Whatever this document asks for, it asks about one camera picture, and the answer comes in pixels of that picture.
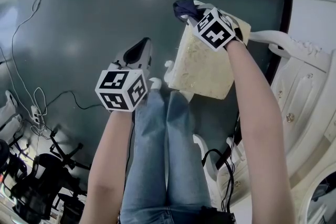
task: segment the floor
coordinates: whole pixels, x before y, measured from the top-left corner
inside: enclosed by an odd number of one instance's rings
[[[183,24],[173,14],[175,0],[42,0],[35,16],[22,25],[14,40],[18,69],[32,94],[41,87],[47,102],[65,90],[74,90],[82,106],[99,103],[94,88],[101,70],[106,69],[116,53],[145,36],[153,42],[151,76],[163,78],[166,60],[175,59]],[[252,31],[279,29],[284,0],[200,0],[212,3],[252,26]],[[0,0],[0,46],[9,59],[17,92],[28,108],[30,97],[14,73],[10,55],[15,27],[30,16],[33,0]],[[267,46],[249,43],[250,52],[263,71],[270,52]],[[11,88],[6,66],[0,65],[0,90]],[[38,100],[43,107],[42,96]],[[4,94],[0,104],[5,102]],[[237,114],[234,87],[223,101],[196,96],[191,108],[200,134],[209,148],[223,151],[225,140],[233,131]],[[65,151],[82,142],[78,161],[90,164],[109,113],[101,107],[80,110],[73,97],[65,94],[53,103],[45,117],[50,128],[59,130],[56,138]],[[37,137],[26,128],[31,152]],[[48,152],[50,142],[39,139],[38,152]],[[87,181],[88,172],[75,168],[74,174]]]

